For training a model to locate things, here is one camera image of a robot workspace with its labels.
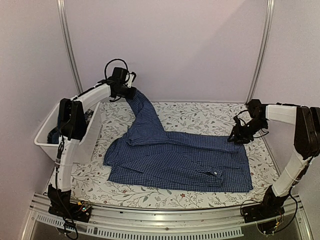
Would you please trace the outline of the blue plaid button shirt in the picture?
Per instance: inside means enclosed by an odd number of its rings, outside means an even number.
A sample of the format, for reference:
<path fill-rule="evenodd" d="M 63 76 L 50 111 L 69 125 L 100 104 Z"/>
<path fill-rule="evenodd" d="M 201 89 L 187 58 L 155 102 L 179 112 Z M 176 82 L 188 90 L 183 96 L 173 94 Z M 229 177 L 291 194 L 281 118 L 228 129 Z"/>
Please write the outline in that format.
<path fill-rule="evenodd" d="M 128 104 L 134 121 L 111 143 L 103 164 L 109 180 L 167 190 L 247 193 L 253 189 L 245 147 L 226 136 L 166 131 L 147 97 Z"/>

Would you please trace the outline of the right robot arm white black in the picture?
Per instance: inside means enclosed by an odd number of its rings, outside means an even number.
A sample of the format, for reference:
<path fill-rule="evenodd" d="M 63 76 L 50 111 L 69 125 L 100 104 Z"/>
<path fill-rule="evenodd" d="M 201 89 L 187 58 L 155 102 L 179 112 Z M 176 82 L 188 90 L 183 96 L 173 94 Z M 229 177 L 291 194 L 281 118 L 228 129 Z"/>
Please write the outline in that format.
<path fill-rule="evenodd" d="M 229 142 L 252 142 L 257 132 L 268 129 L 269 121 L 294 126 L 294 149 L 278 180 L 268 187 L 260 204 L 253 209 L 243 209 L 244 216 L 258 214 L 262 218 L 269 218 L 283 207 L 292 188 L 306 174 L 313 159 L 320 154 L 320 109 L 286 103 L 263 104 L 259 99 L 252 99 L 246 104 L 246 112 L 251 117 L 249 122 L 234 116 L 235 125 L 228 137 Z"/>

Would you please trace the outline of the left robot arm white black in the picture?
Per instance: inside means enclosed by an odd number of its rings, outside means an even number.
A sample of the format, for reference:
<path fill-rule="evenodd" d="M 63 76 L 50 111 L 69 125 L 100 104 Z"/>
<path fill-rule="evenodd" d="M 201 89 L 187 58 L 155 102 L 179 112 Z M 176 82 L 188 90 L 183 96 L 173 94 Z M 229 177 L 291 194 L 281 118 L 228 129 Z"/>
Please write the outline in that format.
<path fill-rule="evenodd" d="M 54 184 L 48 185 L 49 213 L 70 218 L 76 204 L 71 203 L 71 172 L 73 158 L 80 142 L 87 133 L 85 112 L 101 100 L 112 97 L 112 102 L 121 98 L 132 99 L 136 88 L 132 87 L 133 74 L 125 81 L 113 77 L 99 81 L 95 86 L 73 97 L 64 98 L 59 104 L 59 145 L 57 148 Z"/>

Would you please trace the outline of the white plastic laundry bin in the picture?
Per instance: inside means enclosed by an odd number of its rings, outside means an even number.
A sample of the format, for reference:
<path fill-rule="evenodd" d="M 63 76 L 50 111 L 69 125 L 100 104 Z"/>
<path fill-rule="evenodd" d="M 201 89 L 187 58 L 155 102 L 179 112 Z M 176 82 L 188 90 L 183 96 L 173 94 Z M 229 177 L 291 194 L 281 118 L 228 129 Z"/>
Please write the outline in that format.
<path fill-rule="evenodd" d="M 98 135 L 102 127 L 101 103 L 91 106 L 93 111 L 90 122 L 87 125 L 87 131 L 79 143 L 74 154 L 73 162 L 77 164 L 86 164 L 91 161 L 94 148 L 98 140 Z M 48 118 L 37 133 L 34 144 L 41 149 L 54 161 L 57 155 L 58 139 L 58 114 L 59 105 L 57 104 L 50 112 Z"/>

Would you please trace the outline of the black white plaid garment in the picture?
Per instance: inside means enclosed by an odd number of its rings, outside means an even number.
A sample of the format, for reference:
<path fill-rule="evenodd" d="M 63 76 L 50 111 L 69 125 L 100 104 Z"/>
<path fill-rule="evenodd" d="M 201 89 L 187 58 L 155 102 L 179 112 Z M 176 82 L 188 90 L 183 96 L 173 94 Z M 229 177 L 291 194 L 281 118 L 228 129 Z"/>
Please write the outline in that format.
<path fill-rule="evenodd" d="M 92 117 L 93 117 L 94 111 L 92 109 L 88 109 L 85 113 L 84 113 L 84 120 L 85 120 L 85 124 L 88 126 Z"/>

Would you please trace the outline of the teal blue garment in bin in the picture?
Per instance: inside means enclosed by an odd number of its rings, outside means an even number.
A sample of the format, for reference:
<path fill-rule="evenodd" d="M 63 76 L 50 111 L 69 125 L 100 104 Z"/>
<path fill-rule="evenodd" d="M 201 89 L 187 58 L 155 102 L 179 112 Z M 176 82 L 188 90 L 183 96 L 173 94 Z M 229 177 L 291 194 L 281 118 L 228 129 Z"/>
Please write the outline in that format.
<path fill-rule="evenodd" d="M 53 128 L 47 135 L 47 143 L 48 144 L 58 144 L 59 143 L 60 126 L 61 126 L 61 118 L 58 116 L 56 127 Z"/>

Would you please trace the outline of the floral patterned table cloth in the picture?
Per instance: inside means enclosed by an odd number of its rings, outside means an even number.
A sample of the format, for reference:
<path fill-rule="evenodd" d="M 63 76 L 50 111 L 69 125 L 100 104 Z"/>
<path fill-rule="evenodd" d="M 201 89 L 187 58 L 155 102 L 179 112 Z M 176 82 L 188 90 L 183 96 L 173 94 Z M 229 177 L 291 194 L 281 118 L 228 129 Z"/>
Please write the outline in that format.
<path fill-rule="evenodd" d="M 155 111 L 166 131 L 228 136 L 234 116 L 248 122 L 245 106 L 232 103 L 155 102 Z M 262 138 L 245 146 L 253 189 L 248 193 L 195 192 L 127 185 L 108 180 L 110 168 L 103 165 L 113 140 L 132 124 L 134 114 L 126 102 L 100 105 L 102 127 L 90 161 L 75 164 L 71 172 L 71 198 L 92 203 L 148 209 L 202 209 L 260 202 L 279 175 Z"/>

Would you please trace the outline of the aluminium front rail base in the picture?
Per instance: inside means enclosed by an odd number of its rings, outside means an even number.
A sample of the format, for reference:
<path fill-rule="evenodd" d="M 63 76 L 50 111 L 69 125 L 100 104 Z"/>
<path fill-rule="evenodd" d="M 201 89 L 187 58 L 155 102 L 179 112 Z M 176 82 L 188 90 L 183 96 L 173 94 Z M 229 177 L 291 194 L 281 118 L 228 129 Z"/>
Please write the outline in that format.
<path fill-rule="evenodd" d="M 94 204 L 88 222 L 76 229 L 49 213 L 50 200 L 36 193 L 22 229 L 24 240 L 313 240 L 298 196 L 288 199 L 284 213 L 246 222 L 243 205 L 204 209 L 143 209 Z"/>

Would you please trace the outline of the left aluminium frame post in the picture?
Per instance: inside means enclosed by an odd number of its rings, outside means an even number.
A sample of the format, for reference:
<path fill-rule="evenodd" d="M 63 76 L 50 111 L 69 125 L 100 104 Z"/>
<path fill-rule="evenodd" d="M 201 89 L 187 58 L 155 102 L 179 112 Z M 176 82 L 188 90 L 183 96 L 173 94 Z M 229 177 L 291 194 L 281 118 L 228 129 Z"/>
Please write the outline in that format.
<path fill-rule="evenodd" d="M 80 80 L 80 75 L 79 75 L 79 71 L 77 68 L 76 58 L 75 58 L 74 51 L 73 51 L 65 1 L 64 0 L 57 0 L 56 3 L 57 3 L 58 15 L 59 15 L 60 27 L 61 27 L 61 31 L 62 31 L 62 37 L 63 37 L 63 41 L 64 41 L 66 53 L 67 53 L 67 58 L 69 61 L 69 65 L 70 65 L 70 69 L 71 69 L 71 73 L 72 73 L 72 77 L 73 77 L 73 81 L 74 81 L 77 93 L 81 94 L 83 92 L 83 86 L 82 86 L 82 83 Z"/>

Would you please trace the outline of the aluminium frame post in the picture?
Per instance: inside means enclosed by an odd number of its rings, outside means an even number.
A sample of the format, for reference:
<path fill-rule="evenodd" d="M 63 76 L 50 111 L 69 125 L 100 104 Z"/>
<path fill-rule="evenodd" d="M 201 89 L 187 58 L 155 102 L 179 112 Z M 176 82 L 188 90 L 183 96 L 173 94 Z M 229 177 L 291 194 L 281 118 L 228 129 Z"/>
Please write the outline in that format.
<path fill-rule="evenodd" d="M 80 80 L 80 75 L 79 75 L 79 71 L 77 68 L 76 58 L 75 58 L 74 51 L 73 51 L 65 1 L 64 0 L 57 0 L 56 3 L 57 3 L 58 15 L 59 15 L 60 27 L 61 27 L 61 31 L 62 31 L 62 37 L 63 37 L 63 41 L 64 41 L 66 53 L 67 53 L 67 58 L 69 61 L 69 65 L 70 65 L 70 69 L 71 69 L 71 73 L 72 73 L 72 77 L 73 77 L 73 81 L 74 81 L 77 93 L 81 94 L 83 92 L 83 86 L 82 86 L 82 83 Z"/>
<path fill-rule="evenodd" d="M 258 85 L 261 71 L 263 68 L 264 58 L 265 58 L 267 47 L 268 47 L 270 31 L 272 28 L 274 8 L 275 8 L 275 0 L 268 0 L 266 2 L 266 12 L 265 12 L 265 18 L 263 23 L 260 47 L 258 51 L 258 57 L 256 60 L 252 80 L 251 80 L 249 91 L 245 101 L 246 103 L 250 102 L 253 99 L 257 89 L 257 85 Z"/>

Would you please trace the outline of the right aluminium frame post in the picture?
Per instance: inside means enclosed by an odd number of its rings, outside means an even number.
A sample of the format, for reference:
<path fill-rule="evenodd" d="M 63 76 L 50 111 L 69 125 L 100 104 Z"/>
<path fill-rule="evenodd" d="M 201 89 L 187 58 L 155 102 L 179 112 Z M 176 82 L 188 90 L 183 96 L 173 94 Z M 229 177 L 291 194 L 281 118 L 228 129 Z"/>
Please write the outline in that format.
<path fill-rule="evenodd" d="M 272 28 L 274 8 L 275 8 L 275 0 L 268 0 L 266 2 L 266 12 L 265 12 L 265 18 L 263 23 L 260 47 L 258 51 L 258 57 L 256 60 L 252 80 L 251 80 L 249 91 L 245 101 L 246 103 L 250 102 L 253 99 L 257 89 L 257 85 L 258 85 L 261 71 L 263 68 L 264 58 L 265 58 L 267 47 L 268 47 L 270 31 Z"/>

